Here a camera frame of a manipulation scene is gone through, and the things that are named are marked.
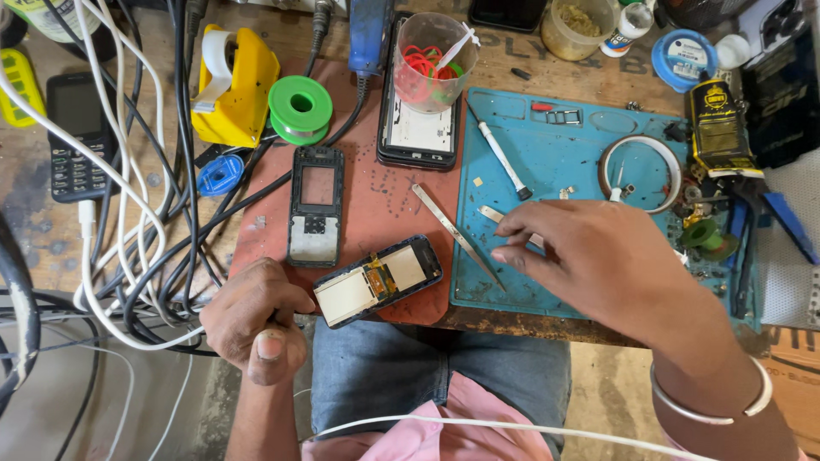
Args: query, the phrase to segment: sim tray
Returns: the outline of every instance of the sim tray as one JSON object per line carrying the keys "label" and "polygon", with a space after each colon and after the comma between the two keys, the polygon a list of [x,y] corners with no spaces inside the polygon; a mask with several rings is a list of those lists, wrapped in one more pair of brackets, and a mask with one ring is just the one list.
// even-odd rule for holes
{"label": "sim tray", "polygon": [[547,123],[552,125],[575,125],[581,123],[581,111],[550,111],[546,112]]}

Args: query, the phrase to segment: green solder wire spool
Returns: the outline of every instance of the green solder wire spool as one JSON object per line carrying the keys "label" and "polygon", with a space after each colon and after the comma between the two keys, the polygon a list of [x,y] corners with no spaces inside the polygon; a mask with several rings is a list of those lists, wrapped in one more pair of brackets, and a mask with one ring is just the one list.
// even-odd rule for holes
{"label": "green solder wire spool", "polygon": [[267,95],[271,126],[298,146],[318,143],[327,134],[333,103],[325,87],[301,75],[281,78]]}
{"label": "green solder wire spool", "polygon": [[707,261],[723,261],[737,250],[739,242],[732,234],[720,235],[718,224],[712,219],[702,219],[687,227],[681,236],[687,248],[697,248]]}

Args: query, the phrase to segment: white screwdriver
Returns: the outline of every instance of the white screwdriver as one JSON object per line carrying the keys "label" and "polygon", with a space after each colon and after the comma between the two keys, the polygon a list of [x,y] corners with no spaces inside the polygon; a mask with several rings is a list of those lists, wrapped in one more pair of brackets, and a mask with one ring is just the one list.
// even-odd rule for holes
{"label": "white screwdriver", "polygon": [[620,202],[621,201],[621,178],[623,177],[623,164],[626,162],[624,158],[621,161],[621,171],[617,174],[617,184],[613,187],[613,192],[609,195],[610,202]]}
{"label": "white screwdriver", "polygon": [[495,137],[493,137],[493,133],[490,131],[490,128],[487,128],[487,122],[481,121],[481,119],[478,118],[476,111],[473,110],[469,101],[467,101],[467,107],[470,108],[472,116],[476,118],[476,121],[478,122],[478,129],[481,130],[481,134],[484,135],[484,139],[487,139],[487,143],[493,149],[495,156],[499,159],[499,162],[501,162],[501,165],[504,167],[507,175],[515,185],[515,191],[516,194],[518,194],[518,199],[523,202],[529,197],[532,197],[532,192],[524,185],[524,183],[521,182],[520,179],[518,179],[518,175],[515,174],[515,171],[513,171],[513,166],[510,165],[510,162],[507,160],[507,156],[504,155],[504,151],[501,150],[501,146],[499,146],[498,141],[496,141]]}

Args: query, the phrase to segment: clear plastic cup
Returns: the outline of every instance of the clear plastic cup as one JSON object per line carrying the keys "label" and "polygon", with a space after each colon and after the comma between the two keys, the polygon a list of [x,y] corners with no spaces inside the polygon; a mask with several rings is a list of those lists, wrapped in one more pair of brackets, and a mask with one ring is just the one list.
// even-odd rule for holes
{"label": "clear plastic cup", "polygon": [[[587,37],[567,27],[558,14],[561,5],[575,5],[586,12],[592,22],[601,28],[601,35]],[[541,23],[541,40],[549,52],[567,61],[589,57],[615,30],[621,8],[614,0],[553,0]]]}
{"label": "clear plastic cup", "polygon": [[425,113],[443,112],[453,105],[478,60],[478,47],[472,40],[450,61],[463,70],[457,79],[438,80],[420,74],[404,61],[403,51],[410,45],[422,50],[435,45],[446,53],[466,34],[461,23],[439,13],[417,13],[404,22],[393,53],[393,86],[402,103]]}

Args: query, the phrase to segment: white bottle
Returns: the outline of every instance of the white bottle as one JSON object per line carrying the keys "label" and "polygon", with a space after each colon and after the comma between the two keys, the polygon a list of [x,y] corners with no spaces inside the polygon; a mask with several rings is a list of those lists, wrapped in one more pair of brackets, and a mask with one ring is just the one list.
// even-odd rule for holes
{"label": "white bottle", "polygon": [[643,37],[652,27],[652,10],[642,2],[626,5],[621,10],[621,18],[613,34],[599,45],[601,51],[610,57],[621,57],[629,51],[629,45]]}

